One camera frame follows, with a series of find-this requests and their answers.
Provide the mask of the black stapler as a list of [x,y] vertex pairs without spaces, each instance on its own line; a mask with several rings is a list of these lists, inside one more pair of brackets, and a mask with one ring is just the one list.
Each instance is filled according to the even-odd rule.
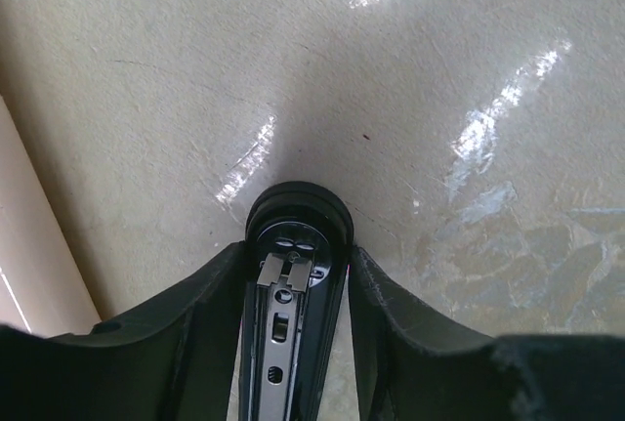
[[353,240],[347,206],[324,187],[285,182],[254,202],[239,419],[317,418]]

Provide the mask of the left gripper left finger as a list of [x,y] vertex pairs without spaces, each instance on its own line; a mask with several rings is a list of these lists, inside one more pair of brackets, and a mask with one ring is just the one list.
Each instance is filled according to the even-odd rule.
[[2,419],[226,419],[245,263],[245,245],[232,243],[87,335],[2,326]]

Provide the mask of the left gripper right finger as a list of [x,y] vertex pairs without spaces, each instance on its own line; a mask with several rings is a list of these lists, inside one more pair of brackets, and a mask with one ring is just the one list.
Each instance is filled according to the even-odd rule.
[[438,312],[354,248],[349,305],[363,420],[621,420],[624,340],[489,337]]

